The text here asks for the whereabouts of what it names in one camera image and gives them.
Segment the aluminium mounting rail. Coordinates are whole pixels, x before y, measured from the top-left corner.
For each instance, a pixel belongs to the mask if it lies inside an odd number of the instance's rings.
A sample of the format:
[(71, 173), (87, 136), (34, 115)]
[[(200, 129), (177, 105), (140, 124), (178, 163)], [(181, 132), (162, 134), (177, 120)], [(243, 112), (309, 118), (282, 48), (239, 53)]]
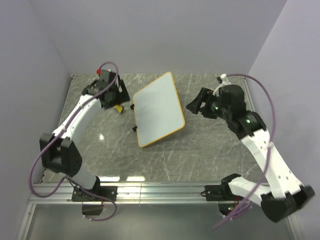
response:
[[(201, 196), (206, 185), (219, 182), (103, 182), (102, 186), (116, 186), (116, 204), (202, 204)], [(30, 195), (29, 204), (75, 204), (72, 201), (73, 187), (64, 182), (57, 192), (47, 198)]]

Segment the aluminium side rail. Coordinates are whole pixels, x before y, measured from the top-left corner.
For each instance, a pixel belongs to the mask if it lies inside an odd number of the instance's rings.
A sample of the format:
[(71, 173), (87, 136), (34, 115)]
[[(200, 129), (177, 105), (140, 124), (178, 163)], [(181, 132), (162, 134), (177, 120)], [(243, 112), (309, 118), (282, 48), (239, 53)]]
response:
[(249, 89), (249, 86), (248, 86), (247, 78), (243, 77), (242, 81), (243, 81), (244, 90), (245, 90), (245, 93), (246, 93), (246, 98), (247, 98), (247, 102), (249, 104), (249, 107), (253, 112), (255, 112), (256, 109), (255, 109), (254, 102), (253, 102), (253, 99), (252, 99), (252, 96), (251, 96), (251, 93), (250, 93), (250, 89)]

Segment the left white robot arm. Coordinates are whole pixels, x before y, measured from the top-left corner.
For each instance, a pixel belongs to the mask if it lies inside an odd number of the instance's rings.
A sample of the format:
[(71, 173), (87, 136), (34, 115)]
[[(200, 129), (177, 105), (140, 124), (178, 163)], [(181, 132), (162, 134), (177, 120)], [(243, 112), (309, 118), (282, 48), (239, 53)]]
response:
[(129, 100), (120, 76), (113, 71), (99, 70), (98, 79), (83, 89), (64, 122), (52, 133), (44, 133), (40, 137), (42, 166), (77, 184), (89, 201), (98, 200), (103, 195), (101, 181), (85, 168), (77, 143), (96, 113), (120, 107)]

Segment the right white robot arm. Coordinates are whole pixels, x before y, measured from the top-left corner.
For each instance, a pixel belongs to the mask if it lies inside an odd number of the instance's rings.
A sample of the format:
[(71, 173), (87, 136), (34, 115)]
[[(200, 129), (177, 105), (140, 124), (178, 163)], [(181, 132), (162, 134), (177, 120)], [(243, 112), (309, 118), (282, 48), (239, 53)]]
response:
[(204, 187), (201, 195), (207, 201), (246, 198), (260, 206), (269, 220), (277, 223), (303, 208), (315, 195), (310, 185), (303, 185), (298, 180), (271, 143), (271, 135), (260, 115), (247, 109), (245, 93), (240, 86), (225, 85), (218, 89), (218, 94), (203, 87), (186, 108), (192, 114), (224, 120), (252, 154), (268, 183), (267, 186), (256, 184), (233, 173), (224, 177), (219, 186)]

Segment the yellow-framed whiteboard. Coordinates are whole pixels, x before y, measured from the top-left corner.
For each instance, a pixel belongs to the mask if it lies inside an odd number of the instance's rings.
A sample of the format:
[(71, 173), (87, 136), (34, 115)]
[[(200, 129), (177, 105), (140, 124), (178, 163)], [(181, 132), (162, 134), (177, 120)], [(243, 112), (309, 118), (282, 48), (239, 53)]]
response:
[(145, 148), (183, 129), (186, 120), (173, 74), (168, 71), (132, 97), (137, 143)]

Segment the yellow whiteboard eraser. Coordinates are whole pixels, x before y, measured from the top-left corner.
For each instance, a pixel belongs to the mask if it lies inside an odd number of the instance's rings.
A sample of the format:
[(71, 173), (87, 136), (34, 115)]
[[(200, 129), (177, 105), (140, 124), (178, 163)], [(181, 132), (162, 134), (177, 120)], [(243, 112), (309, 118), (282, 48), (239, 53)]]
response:
[(113, 108), (116, 109), (119, 114), (121, 114), (124, 111), (122, 105), (115, 105)]

